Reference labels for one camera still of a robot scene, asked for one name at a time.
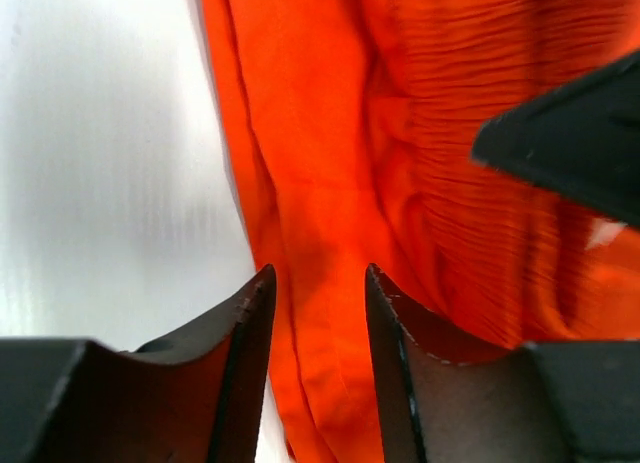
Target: orange cloth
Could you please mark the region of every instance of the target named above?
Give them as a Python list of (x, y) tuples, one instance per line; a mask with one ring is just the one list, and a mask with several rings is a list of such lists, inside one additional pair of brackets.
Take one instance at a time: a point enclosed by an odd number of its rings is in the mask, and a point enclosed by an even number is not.
[(202, 0), (298, 461), (382, 461), (370, 262), (501, 345), (640, 336), (638, 276), (585, 253), (591, 214), (468, 161), (483, 120), (610, 59), (629, 1)]

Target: black plastic part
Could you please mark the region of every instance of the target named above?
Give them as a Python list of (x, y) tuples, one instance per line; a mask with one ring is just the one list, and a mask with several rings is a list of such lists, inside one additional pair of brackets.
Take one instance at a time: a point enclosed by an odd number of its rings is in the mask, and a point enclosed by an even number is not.
[(507, 350), (366, 277), (387, 463), (640, 461), (640, 342)]
[(640, 52), (489, 120), (472, 158), (640, 227)]
[(0, 341), (0, 461), (253, 462), (275, 272), (136, 353)]

